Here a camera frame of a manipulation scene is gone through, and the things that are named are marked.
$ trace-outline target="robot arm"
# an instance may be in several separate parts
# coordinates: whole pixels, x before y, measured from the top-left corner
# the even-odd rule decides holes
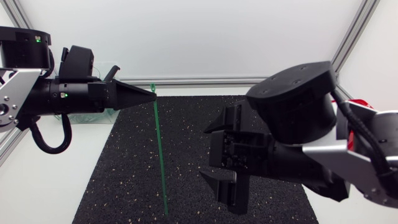
[[[117,66],[103,81],[92,77],[94,55],[83,47],[64,48],[59,76],[48,78],[54,69],[49,45],[50,35],[45,32],[0,27],[0,132],[30,128],[41,150],[58,154],[72,140],[68,114],[120,110],[156,99],[152,92],[113,79]],[[65,133],[56,148],[46,145],[36,125],[40,116],[54,114],[62,115]]]
[[[299,65],[225,108],[205,131],[211,133],[210,166],[234,171],[230,178],[201,173],[216,200],[230,212],[247,213],[249,177],[256,175],[300,183],[339,202],[353,184],[366,199],[398,208],[398,112],[343,101],[335,86],[330,62]],[[269,131],[253,132],[252,109]]]

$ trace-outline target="white backdrop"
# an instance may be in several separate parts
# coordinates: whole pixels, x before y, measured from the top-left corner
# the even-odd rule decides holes
[[[341,86],[378,110],[398,110],[398,1],[380,1],[340,71]]]
[[[101,73],[116,63],[121,78],[203,78],[331,60],[361,0],[20,2],[56,62],[74,44],[93,49]]]

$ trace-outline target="white floor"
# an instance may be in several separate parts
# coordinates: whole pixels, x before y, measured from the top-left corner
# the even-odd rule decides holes
[[[248,88],[158,89],[169,95],[244,95]],[[113,125],[72,125],[71,146],[59,155],[37,148],[28,133],[0,167],[0,223],[71,223]],[[62,142],[62,125],[39,121],[50,145]],[[398,210],[368,202],[354,187],[341,203],[306,190],[320,223],[396,223]]]

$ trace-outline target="speckled black mat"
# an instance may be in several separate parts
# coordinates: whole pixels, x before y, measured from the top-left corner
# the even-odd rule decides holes
[[[168,217],[164,215],[153,103],[120,112],[73,223],[317,223],[299,184],[251,177],[247,215],[228,213],[225,205],[214,201],[198,173],[212,170],[208,167],[210,136],[202,131],[224,105],[242,98],[158,98]],[[253,125],[262,128],[259,120]]]

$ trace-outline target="green cable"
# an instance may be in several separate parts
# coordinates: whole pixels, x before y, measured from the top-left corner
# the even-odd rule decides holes
[[[150,84],[150,88],[153,93],[155,93],[156,86],[154,83]],[[156,133],[157,133],[157,144],[159,145],[159,159],[160,159],[160,171],[162,173],[162,189],[163,189],[163,201],[164,201],[164,213],[169,214],[169,209],[167,208],[167,196],[166,196],[166,180],[164,177],[164,163],[163,163],[163,152],[162,152],[162,139],[160,137],[159,128],[159,115],[157,113],[157,100],[154,101],[155,108],[155,122],[156,122]]]

